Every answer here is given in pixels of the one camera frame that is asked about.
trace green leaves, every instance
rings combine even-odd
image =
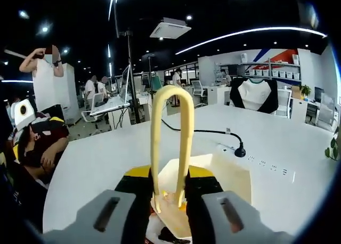
[[[326,155],[327,158],[330,158],[330,150],[329,147],[325,149],[324,154]]]
[[[338,150],[336,147],[334,147],[334,149],[332,150],[332,153],[334,155],[334,159],[336,160],[337,156],[338,156]]]
[[[332,140],[330,141],[330,147],[334,148],[336,144],[336,140],[335,138],[332,138]]]

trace air conditioner unit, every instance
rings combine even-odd
[[[178,39],[191,30],[182,20],[163,18],[163,21],[151,33],[150,38]]]
[[[294,62],[294,64],[299,65],[298,55],[293,54],[293,62]]]
[[[241,56],[241,62],[242,63],[247,63],[247,54],[246,53],[243,53],[240,55]]]

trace black cable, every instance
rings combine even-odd
[[[163,119],[161,119],[162,122],[168,127],[170,128],[171,130],[173,131],[181,131],[180,129],[178,128],[173,128],[171,125],[167,124]],[[237,157],[244,157],[245,154],[246,154],[246,151],[244,149],[244,144],[243,144],[243,141],[241,140],[240,136],[238,136],[237,134],[235,133],[232,133],[232,132],[224,132],[224,131],[207,131],[207,130],[203,130],[203,129],[195,129],[194,132],[204,132],[204,133],[215,133],[215,134],[223,134],[223,135],[231,135],[231,136],[234,136],[236,138],[238,138],[239,140],[239,147],[235,150],[234,154],[237,156]]]

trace laptop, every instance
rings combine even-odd
[[[122,74],[122,81],[120,85],[120,92],[118,96],[114,96],[108,99],[107,103],[101,105],[99,107],[95,107],[90,116],[101,115],[106,112],[112,112],[119,109],[128,108],[130,103],[128,102],[128,85],[129,85],[129,74],[130,74],[130,66],[125,69]]]

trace white cabinet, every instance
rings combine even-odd
[[[208,87],[207,102],[208,104],[225,104],[225,92],[230,92],[231,87]]]
[[[307,114],[308,102],[301,99],[292,99],[293,107],[291,110],[291,120],[299,123],[305,123],[305,116]]]

